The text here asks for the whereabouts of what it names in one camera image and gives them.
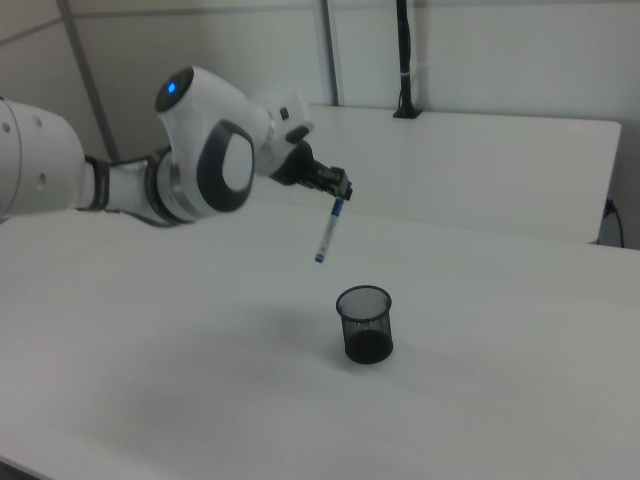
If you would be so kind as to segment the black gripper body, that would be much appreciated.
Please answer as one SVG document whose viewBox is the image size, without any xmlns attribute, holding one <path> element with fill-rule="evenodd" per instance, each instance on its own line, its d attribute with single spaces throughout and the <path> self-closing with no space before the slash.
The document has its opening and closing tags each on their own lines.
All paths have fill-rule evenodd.
<svg viewBox="0 0 640 480">
<path fill-rule="evenodd" d="M 312 147 L 302 141 L 286 156 L 284 163 L 271 175 L 281 185 L 300 184 L 308 188 L 322 186 L 321 164 L 314 158 Z"/>
</svg>

